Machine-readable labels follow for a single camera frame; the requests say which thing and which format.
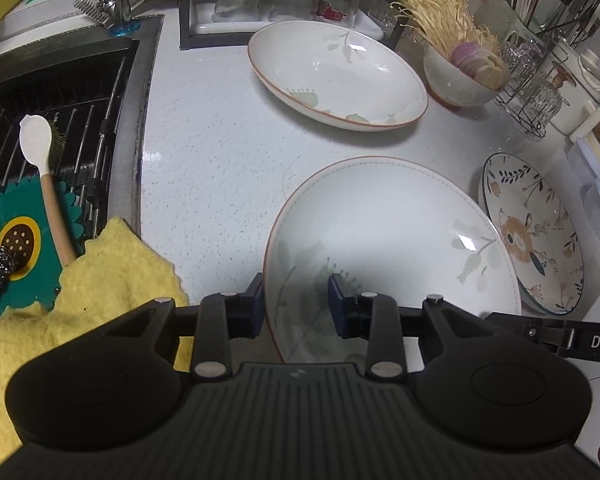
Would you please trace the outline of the sliced purple onion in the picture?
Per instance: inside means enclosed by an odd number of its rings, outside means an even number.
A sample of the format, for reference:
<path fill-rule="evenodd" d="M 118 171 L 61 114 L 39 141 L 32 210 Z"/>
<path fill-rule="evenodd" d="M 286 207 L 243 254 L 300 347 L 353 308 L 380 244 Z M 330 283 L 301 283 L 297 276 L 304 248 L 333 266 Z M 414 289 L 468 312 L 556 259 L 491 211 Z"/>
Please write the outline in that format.
<path fill-rule="evenodd" d="M 480 44 L 459 44 L 452 53 L 451 62 L 478 84 L 492 90 L 501 89 L 509 80 L 509 70 L 504 61 Z"/>

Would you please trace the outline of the white bowl with vegetables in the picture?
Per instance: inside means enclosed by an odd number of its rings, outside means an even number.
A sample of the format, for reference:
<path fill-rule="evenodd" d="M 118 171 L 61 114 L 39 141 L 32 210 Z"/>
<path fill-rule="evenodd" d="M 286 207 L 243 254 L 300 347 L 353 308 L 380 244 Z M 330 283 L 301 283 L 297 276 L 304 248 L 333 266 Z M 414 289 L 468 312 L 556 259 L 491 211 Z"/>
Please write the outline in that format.
<path fill-rule="evenodd" d="M 430 44 L 425 49 L 424 71 L 431 92 L 452 107 L 481 106 L 492 101 L 506 86 L 492 90 L 478 84 Z"/>

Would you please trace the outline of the white oval leaf-pattern plate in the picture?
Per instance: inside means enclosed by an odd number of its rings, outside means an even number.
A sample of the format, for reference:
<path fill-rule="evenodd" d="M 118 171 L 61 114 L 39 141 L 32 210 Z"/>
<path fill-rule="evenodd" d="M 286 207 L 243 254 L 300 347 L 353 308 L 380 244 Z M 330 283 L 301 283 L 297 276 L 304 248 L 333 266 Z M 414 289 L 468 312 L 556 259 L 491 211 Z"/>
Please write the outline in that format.
<path fill-rule="evenodd" d="M 273 23 L 251 36 L 247 53 L 273 96 L 321 124 L 388 131 L 416 122 L 428 107 L 425 85 L 412 66 L 353 29 Z"/>

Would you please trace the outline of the white silicone spatula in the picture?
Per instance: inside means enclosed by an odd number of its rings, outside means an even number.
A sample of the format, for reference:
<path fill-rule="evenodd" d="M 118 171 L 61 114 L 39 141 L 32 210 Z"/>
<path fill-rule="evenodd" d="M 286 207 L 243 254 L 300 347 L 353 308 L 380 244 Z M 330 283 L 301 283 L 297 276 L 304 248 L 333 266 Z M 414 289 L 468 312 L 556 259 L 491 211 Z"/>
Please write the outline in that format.
<path fill-rule="evenodd" d="M 53 177 L 50 174 L 53 130 L 50 123 L 40 115 L 26 115 L 20 120 L 19 125 L 20 148 L 26 161 L 38 170 L 50 234 L 52 234 L 60 264 L 65 268 L 76 261 L 76 252 L 65 226 Z"/>

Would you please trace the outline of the large white leaf-pattern plate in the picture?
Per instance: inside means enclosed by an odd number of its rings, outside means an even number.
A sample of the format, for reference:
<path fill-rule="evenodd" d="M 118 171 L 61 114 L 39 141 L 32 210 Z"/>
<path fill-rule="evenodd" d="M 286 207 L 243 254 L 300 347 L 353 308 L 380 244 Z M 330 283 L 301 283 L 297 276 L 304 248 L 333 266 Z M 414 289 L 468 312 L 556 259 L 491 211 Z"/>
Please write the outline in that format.
<path fill-rule="evenodd" d="M 268 322 L 286 362 L 361 362 L 342 339 L 327 281 L 404 307 L 439 294 L 474 315 L 521 311 L 516 274 L 495 226 L 454 183 L 407 160 L 367 156 L 309 177 L 274 222 L 264 257 Z"/>

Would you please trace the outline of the black glass rack tray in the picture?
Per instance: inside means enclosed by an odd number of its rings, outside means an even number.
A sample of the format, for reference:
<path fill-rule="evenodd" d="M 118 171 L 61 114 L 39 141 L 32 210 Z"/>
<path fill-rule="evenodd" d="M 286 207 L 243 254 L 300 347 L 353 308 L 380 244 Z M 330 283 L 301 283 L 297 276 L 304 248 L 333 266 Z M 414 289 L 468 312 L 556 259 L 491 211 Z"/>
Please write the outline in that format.
<path fill-rule="evenodd" d="M 217 23 L 212 20 L 215 0 L 178 0 L 181 50 L 245 46 L 252 34 L 270 24 L 268 12 L 272 1 L 260 0 L 259 21 Z M 388 5 L 393 2 L 381 1 Z M 398 24 L 384 32 L 361 6 L 356 14 L 353 29 L 394 49 L 403 34 L 402 25 L 405 23 L 405 18 L 399 18 Z"/>

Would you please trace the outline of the green sunflower sink mat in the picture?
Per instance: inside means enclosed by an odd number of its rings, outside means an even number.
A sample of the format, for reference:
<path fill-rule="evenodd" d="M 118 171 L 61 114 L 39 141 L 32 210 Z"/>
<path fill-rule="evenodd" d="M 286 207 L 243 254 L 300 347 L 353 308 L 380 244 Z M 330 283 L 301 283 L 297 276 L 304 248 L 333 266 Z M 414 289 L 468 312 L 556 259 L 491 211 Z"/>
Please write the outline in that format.
<path fill-rule="evenodd" d="M 59 292 L 59 261 L 43 202 L 40 178 L 25 177 L 0 193 L 0 246 L 15 259 L 15 272 L 0 290 L 0 315 L 35 301 L 50 310 Z"/>

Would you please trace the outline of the yellow dish cloth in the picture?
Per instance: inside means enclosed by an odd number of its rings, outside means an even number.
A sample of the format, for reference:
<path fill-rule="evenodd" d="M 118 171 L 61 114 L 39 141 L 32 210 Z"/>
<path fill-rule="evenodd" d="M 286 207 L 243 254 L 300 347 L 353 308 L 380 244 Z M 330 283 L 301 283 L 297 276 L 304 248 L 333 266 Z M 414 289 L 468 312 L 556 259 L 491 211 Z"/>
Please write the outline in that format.
<path fill-rule="evenodd" d="M 5 408 L 6 386 L 20 366 L 156 297 L 188 304 L 174 265 L 119 217 L 62 270 L 60 287 L 53 310 L 34 302 L 0 316 L 0 465 L 20 447 Z"/>

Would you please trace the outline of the enoki mushroom bunch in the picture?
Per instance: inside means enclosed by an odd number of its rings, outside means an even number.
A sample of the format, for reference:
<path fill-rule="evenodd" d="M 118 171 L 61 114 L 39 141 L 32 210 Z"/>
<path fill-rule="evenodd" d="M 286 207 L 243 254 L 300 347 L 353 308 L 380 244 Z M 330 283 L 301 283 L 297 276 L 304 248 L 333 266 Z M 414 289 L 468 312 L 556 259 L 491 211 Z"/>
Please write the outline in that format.
<path fill-rule="evenodd" d="M 465 0 L 396 0 L 390 6 L 448 61 L 460 44 L 478 44 L 494 54 L 501 51 L 490 29 L 475 24 Z"/>

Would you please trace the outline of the black sink drain rack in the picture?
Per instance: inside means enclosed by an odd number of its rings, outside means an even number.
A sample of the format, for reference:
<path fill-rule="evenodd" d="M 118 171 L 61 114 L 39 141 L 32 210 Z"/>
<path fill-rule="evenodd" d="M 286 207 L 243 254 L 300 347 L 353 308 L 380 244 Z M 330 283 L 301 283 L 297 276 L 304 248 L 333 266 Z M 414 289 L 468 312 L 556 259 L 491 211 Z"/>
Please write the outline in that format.
<path fill-rule="evenodd" d="M 83 236 L 104 228 L 117 122 L 139 45 L 114 38 L 36 58 L 0 56 L 0 193 L 34 175 L 19 147 L 19 123 L 40 115 L 56 136 L 50 173 L 73 194 Z"/>

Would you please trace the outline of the floral patterned ceramic plate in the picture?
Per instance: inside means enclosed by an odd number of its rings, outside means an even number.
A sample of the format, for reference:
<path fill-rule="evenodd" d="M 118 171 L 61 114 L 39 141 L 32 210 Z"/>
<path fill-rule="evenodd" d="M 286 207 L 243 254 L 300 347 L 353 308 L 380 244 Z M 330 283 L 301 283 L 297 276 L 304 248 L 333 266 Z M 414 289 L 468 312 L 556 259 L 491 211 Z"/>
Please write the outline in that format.
<path fill-rule="evenodd" d="M 482 168 L 479 200 L 512 259 L 524 302 L 556 316 L 582 297 L 580 240 L 556 190 L 523 159 L 491 155 Z"/>

